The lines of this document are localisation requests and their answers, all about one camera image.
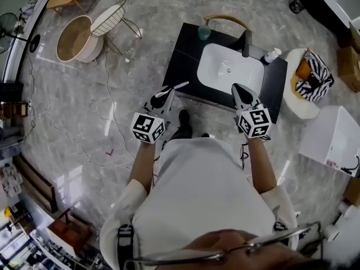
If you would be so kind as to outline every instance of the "orange object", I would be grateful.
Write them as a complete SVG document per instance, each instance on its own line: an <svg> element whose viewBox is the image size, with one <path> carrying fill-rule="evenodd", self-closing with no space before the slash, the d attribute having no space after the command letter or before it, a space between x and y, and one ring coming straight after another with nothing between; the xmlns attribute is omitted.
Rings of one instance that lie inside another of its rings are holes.
<svg viewBox="0 0 360 270"><path fill-rule="evenodd" d="M303 58L298 69L296 70L296 76L301 78L302 80L308 80L308 77L311 74L311 68L306 60Z"/></svg>

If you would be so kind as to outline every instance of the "bottle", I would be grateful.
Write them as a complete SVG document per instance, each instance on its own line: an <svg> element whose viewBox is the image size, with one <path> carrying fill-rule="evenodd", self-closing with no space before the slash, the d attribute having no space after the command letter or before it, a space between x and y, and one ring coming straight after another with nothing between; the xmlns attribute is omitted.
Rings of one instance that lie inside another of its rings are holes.
<svg viewBox="0 0 360 270"><path fill-rule="evenodd" d="M273 51L269 51L265 54L264 59L266 62L271 63L274 61L278 56L281 55L281 50L275 48Z"/></svg>

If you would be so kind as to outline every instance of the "white sink basin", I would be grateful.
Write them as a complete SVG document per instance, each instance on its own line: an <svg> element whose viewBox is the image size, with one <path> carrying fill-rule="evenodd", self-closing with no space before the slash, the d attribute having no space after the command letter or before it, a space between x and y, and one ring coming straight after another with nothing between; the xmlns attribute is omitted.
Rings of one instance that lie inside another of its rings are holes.
<svg viewBox="0 0 360 270"><path fill-rule="evenodd" d="M208 87L231 94L233 83L239 83L260 94L265 73L264 65L252 57L243 57L240 52L217 45L205 46L197 77Z"/></svg>

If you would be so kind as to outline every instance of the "electric cable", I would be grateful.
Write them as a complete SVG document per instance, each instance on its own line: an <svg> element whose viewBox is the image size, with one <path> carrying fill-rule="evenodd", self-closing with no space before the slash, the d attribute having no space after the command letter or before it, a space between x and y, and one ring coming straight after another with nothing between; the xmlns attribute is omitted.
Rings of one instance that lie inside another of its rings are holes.
<svg viewBox="0 0 360 270"><path fill-rule="evenodd" d="M33 78L33 91L32 91L32 93L31 93L31 97L30 97L30 101L29 101L29 102L31 102L31 99L33 98L33 94L34 94L34 92L35 92L35 77L33 76L33 62L32 62L32 60L31 60L31 57L30 57L30 55L29 55L29 53L28 53L27 51L25 51L25 52L26 52L26 54L28 55L29 60L30 60L30 67L31 67L31 69L29 70L29 74L30 74L31 77ZM106 73L107 73L107 82L106 82L106 88L107 88L107 84L108 84L108 82L109 82L109 74L108 74L108 72L107 72L107 70L106 70L106 50L105 50L105 71L106 71ZM29 133L28 133L24 138L18 140L18 142L25 141L25 140L27 139L27 137L31 134L32 130L33 130L33 129L35 128L35 126L36 126L36 117L35 117L34 107L32 107L31 105L29 105L29 108L31 108L31 109L32 109L32 112L33 112L33 118L31 119L31 122L30 122L30 123L31 123L31 129L30 129ZM119 166L119 167L122 167L122 168L124 168L124 169L127 169L127 170L131 171L130 168L128 168L128 167L126 167L126 166L122 166L122 165L117 164L117 163L111 163L111 164L109 164L109 165L99 165L99 164L96 164L95 162L92 161L92 159L90 158L90 156L89 156L88 154L86 154L86 152L84 151L84 149L82 148L82 146L80 146L74 139L70 138L64 131L62 131L62 130L60 130L60 129L58 129L57 127L54 126L53 121L51 120L51 118L50 118L49 115L47 114L47 110L46 110L44 113L42 113L41 116L42 116L43 114L46 114L46 115L48 116L48 118L49 118L49 120L50 120L50 122L51 122L52 128L54 128L55 130L59 131L59 132L62 133L66 138L68 138L68 139L70 139L71 141L73 141L73 142L82 150L83 154L89 159L89 162L90 162L91 164L93 164L94 166L99 167L99 168L106 168L106 167L110 167L110 166L113 166L113 165L117 165L117 166ZM120 132L119 126L118 126L118 130L119 130L119 133L120 133L121 137L123 138L125 150L127 151L128 154L131 155L131 153L129 153L129 151L128 151L127 148L126 148L125 139L124 139L124 136L122 135L122 133Z"/></svg>
<svg viewBox="0 0 360 270"><path fill-rule="evenodd" d="M53 121L51 120L51 118L49 117L49 115L47 114L47 111L46 111L46 115L48 116L48 118L49 118L49 120L50 120L50 122L51 122L51 127L54 128L55 130L61 132L63 135L65 135L65 137L66 137L67 139L70 139L71 141L73 141L73 142L83 151L83 154L89 159L89 162L90 162L91 164L93 164L93 165L95 165L95 166L97 166L97 167L99 167L99 168L106 168L106 167L110 167L110 166L112 166L112 165L117 165L117 166L120 166L120 167L122 167L122 168L125 168L125 169L128 169L129 171L131 171L130 168L128 168L128 167L126 167L126 166L122 166L122 165L117 164L117 163L111 163L111 164L109 164L109 165L99 165L99 164L94 163L94 162L91 160L90 156L89 156L88 154L86 154L86 152L84 151L84 148L82 148L74 139L72 139L71 137L69 137L64 131L62 131L62 130L60 130L60 129L58 129L57 127L54 126L54 123L53 123Z"/></svg>
<svg viewBox="0 0 360 270"><path fill-rule="evenodd" d="M248 143L241 144L240 148L240 160L241 160L241 170L245 168L245 159L249 158L249 154L244 151L244 146Z"/></svg>
<svg viewBox="0 0 360 270"><path fill-rule="evenodd" d="M359 165L360 165L360 159L359 159L359 156L358 156L358 155L356 155L355 157L356 157L356 159L358 160L358 164L357 164L354 168L341 167L340 170L344 171L346 174L350 174L350 175L351 175L351 174L352 174L351 171L358 169L358 167L359 167Z"/></svg>
<svg viewBox="0 0 360 270"><path fill-rule="evenodd" d="M118 124L118 121L116 120L116 117L115 117L115 100L113 99L112 95L110 94L110 90L109 90L109 72L107 72L107 69L106 69L106 62L107 62L107 58L106 58L106 47L105 47L105 72L107 74L107 80L106 80L106 89L107 89L107 92L109 93L109 96L112 100L112 115L114 117L114 120L115 120L115 123L116 123L116 126L118 128L118 131L121 135L121 137L123 138L123 143L124 143L124 148L125 148L125 151L133 158L133 160L135 161L135 158L134 156L128 151L128 149L126 148L126 145L125 145L125 138L124 136L122 135L121 131L120 131L120 128L119 128L119 124Z"/></svg>
<svg viewBox="0 0 360 270"><path fill-rule="evenodd" d="M154 174L154 171L152 172L152 187L154 188L155 187L155 179L154 179L154 176L155 177L158 177L158 175Z"/></svg>

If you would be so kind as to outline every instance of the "white box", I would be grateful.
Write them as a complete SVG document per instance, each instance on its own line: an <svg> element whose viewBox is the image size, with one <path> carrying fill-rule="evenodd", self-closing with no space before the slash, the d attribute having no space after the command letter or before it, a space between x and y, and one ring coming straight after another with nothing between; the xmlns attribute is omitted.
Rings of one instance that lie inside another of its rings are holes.
<svg viewBox="0 0 360 270"><path fill-rule="evenodd" d="M355 168L360 127L342 106L325 106L308 122L299 153L334 169ZM351 170L355 177L357 169Z"/></svg>

